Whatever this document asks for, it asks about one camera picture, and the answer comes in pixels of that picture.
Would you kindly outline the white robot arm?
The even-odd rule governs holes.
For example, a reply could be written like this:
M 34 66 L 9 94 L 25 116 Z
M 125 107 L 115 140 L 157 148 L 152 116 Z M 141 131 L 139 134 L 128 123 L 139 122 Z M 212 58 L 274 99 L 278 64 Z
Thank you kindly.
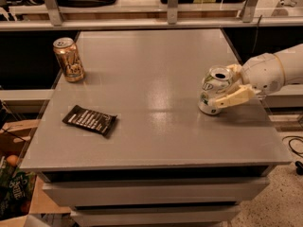
M 236 73 L 235 84 L 221 97 L 212 100 L 216 108 L 226 108 L 249 101 L 255 95 L 268 96 L 282 87 L 303 83 L 303 44 L 264 53 L 243 66 L 230 65 Z

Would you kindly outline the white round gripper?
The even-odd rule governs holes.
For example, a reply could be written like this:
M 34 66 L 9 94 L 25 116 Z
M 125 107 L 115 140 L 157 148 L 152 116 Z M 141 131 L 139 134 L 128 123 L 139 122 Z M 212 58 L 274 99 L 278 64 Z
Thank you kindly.
M 264 53 L 249 59 L 242 67 L 230 64 L 227 68 L 232 72 L 234 81 L 241 78 L 242 83 L 247 85 L 240 85 L 234 93 L 216 99 L 217 108 L 243 104 L 254 97 L 255 92 L 263 96 L 270 95 L 285 85 L 284 69 L 275 54 Z

